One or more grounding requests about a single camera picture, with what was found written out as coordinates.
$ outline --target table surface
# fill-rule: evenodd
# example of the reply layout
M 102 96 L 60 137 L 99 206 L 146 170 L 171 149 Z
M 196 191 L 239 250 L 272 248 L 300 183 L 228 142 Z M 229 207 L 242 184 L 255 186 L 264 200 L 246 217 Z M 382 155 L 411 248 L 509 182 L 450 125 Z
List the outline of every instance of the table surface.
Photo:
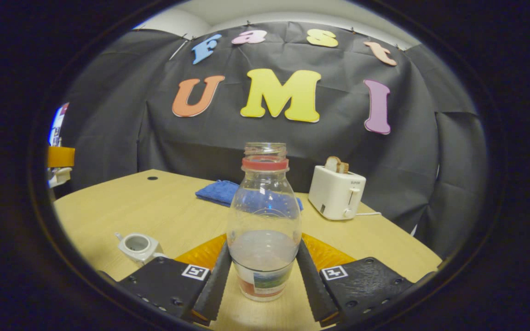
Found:
M 148 180 L 155 176 L 157 180 Z M 213 183 L 159 170 L 139 172 L 76 191 L 54 202 L 61 225 L 93 268 L 122 280 L 137 266 L 118 249 L 114 233 L 139 232 L 157 239 L 175 258 L 225 232 L 228 207 L 197 199 L 195 192 Z M 436 271 L 441 259 L 383 216 L 330 221 L 302 200 L 302 231 L 355 259 L 373 256 L 413 283 Z M 373 212 L 361 203 L 357 212 Z M 214 330 L 319 330 L 297 263 L 285 293 L 272 302 L 254 302 L 238 287 L 230 268 Z

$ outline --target blue towel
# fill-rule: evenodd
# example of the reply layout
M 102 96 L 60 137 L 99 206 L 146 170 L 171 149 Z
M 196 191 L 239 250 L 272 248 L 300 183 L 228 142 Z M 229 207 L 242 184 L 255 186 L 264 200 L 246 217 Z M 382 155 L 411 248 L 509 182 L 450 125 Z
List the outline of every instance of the blue towel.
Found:
M 211 201 L 213 203 L 217 203 L 219 205 L 225 205 L 226 207 L 230 207 L 236 190 L 238 190 L 238 184 L 229 182 L 227 180 L 218 180 L 217 182 L 212 183 L 197 191 L 196 197 Z M 303 210 L 304 208 L 302 206 L 300 198 L 296 199 L 298 201 L 298 205 L 300 206 L 300 210 Z

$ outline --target clear plastic bottle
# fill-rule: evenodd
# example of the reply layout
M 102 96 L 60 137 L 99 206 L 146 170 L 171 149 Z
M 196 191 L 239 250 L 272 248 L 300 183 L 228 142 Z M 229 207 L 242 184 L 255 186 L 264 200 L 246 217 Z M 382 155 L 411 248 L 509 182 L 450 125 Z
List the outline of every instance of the clear plastic bottle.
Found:
M 300 207 L 286 179 L 286 144 L 247 143 L 245 177 L 230 205 L 227 242 L 242 293 L 282 295 L 301 239 Z

